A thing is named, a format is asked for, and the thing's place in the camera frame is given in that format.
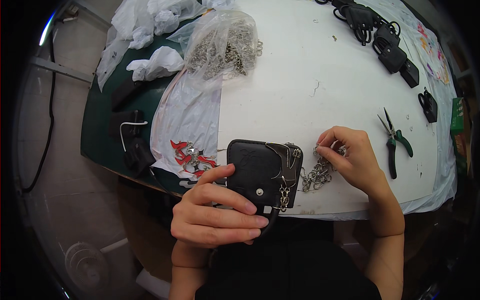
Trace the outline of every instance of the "table surface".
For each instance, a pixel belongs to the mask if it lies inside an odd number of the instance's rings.
[[[193,19],[181,22],[179,28],[192,21]],[[108,124],[112,114],[110,96],[126,78],[132,77],[132,71],[126,70],[127,65],[132,60],[149,59],[152,53],[161,46],[169,46],[178,51],[183,57],[180,44],[166,40],[166,37],[170,35],[171,34],[155,36],[153,43],[146,48],[140,50],[128,49],[122,61],[105,83],[103,93],[100,92],[98,87],[97,76],[95,76],[92,87],[88,93],[82,124],[81,154],[110,171],[132,180],[134,180],[133,172],[128,170],[123,163],[124,151],[121,142],[108,136]],[[138,109],[144,112],[144,120],[148,121],[148,124],[142,126],[141,137],[147,141],[147,143],[150,141],[153,115],[163,92],[172,79],[173,76],[158,78],[148,82],[145,89],[134,100],[131,100],[122,108],[122,111]],[[187,191],[186,188],[179,185],[180,179],[176,175],[158,168],[155,168],[155,173],[160,183],[169,191],[179,194]],[[149,174],[135,181],[160,189],[159,185]]]

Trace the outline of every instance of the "white paper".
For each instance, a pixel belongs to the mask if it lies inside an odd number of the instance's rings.
[[[304,152],[311,170],[318,136],[334,126],[365,130],[380,168],[399,203],[432,193],[437,167],[436,124],[429,124],[418,102],[428,81],[415,51],[400,47],[420,70],[420,85],[411,89],[400,73],[390,74],[371,44],[363,47],[348,26],[336,19],[333,6],[309,1],[238,0],[240,10],[256,21],[264,43],[251,80],[222,89],[218,131],[219,150],[233,139],[293,142]],[[388,135],[376,116],[388,110],[395,129],[409,140],[410,158],[396,147],[398,177],[390,179]],[[218,152],[225,164],[226,151]],[[317,215],[367,208],[367,196],[337,172],[314,192],[297,192],[286,214]]]

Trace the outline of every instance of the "plastic bag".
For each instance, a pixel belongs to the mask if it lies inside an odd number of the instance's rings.
[[[184,25],[182,28],[175,31],[171,36],[167,37],[167,40],[170,40],[175,43],[179,43],[182,52],[183,53],[187,52],[188,42],[190,41],[190,37],[192,36],[192,33],[195,30],[195,26],[197,25],[200,19],[201,18],[196,19],[195,21]]]
[[[98,76],[98,87],[100,92],[107,79],[112,75],[117,65],[121,62],[123,55],[127,52],[129,42],[121,39],[115,27],[110,27],[107,32],[107,45],[101,55],[100,63],[96,69]]]
[[[147,11],[156,15],[161,11],[172,11],[179,16],[179,21],[193,19],[207,11],[207,8],[196,0],[149,0]]]
[[[145,27],[137,27],[133,31],[133,41],[130,42],[129,49],[141,49],[153,43],[152,31]]]
[[[160,11],[154,17],[154,24],[155,35],[170,33],[179,27],[179,16],[174,15],[171,11]]]
[[[117,30],[119,37],[123,39],[133,38],[132,33],[137,21],[135,15],[136,3],[137,0],[124,0],[112,18],[112,25]]]
[[[235,7],[235,0],[202,0],[202,5],[208,9],[231,10]]]
[[[132,60],[126,70],[133,71],[132,80],[142,81],[145,79],[147,66],[150,60]]]
[[[157,160],[152,166],[176,174],[179,178],[197,180],[195,170],[211,168],[209,164],[197,166],[186,164],[185,169],[175,157],[173,143],[192,142],[197,152],[211,161],[216,161],[218,139],[218,115],[220,113],[220,90],[203,93],[186,85],[189,75],[179,73],[177,84],[166,100],[158,104],[152,120],[150,149]]]
[[[160,77],[172,76],[183,68],[180,54],[168,46],[155,50],[149,60],[132,60],[127,71],[133,71],[133,81],[152,81]]]
[[[211,91],[217,79],[248,76],[257,58],[255,20],[240,11],[209,12],[195,22],[185,53],[192,87]]]

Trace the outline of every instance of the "left hand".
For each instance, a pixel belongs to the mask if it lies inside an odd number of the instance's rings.
[[[260,228],[267,226],[268,219],[254,215],[256,206],[242,195],[212,184],[233,172],[233,164],[208,170],[184,194],[173,207],[171,233],[175,238],[194,247],[216,248],[236,242],[251,243],[260,235]],[[206,206],[211,202],[234,209]]]

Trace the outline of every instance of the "fingernail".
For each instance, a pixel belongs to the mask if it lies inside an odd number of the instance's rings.
[[[255,239],[256,237],[260,236],[260,229],[252,228],[249,230],[249,235],[251,239]]]
[[[263,228],[268,225],[268,219],[264,216],[257,216],[257,225]]]
[[[253,205],[252,202],[247,202],[245,204],[245,210],[247,211],[247,213],[249,214],[254,214],[256,211],[257,211],[257,207],[255,205]]]

